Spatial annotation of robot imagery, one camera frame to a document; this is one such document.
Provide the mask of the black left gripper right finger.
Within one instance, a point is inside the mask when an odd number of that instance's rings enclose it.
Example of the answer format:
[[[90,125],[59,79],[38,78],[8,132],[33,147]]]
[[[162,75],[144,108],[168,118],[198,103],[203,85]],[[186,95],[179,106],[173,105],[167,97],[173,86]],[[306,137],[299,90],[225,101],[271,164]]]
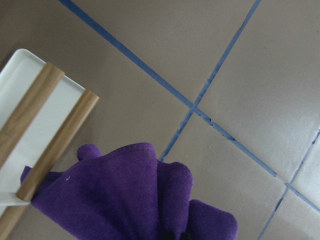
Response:
[[[192,237],[191,237],[191,234],[188,233],[188,232],[184,232],[181,234],[181,240],[191,240]]]

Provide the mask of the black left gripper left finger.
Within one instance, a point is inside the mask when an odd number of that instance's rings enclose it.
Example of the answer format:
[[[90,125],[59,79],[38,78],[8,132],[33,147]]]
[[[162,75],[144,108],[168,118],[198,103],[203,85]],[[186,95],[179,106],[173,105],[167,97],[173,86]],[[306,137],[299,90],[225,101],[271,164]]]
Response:
[[[176,236],[173,232],[168,232],[167,233],[167,240],[175,240]]]

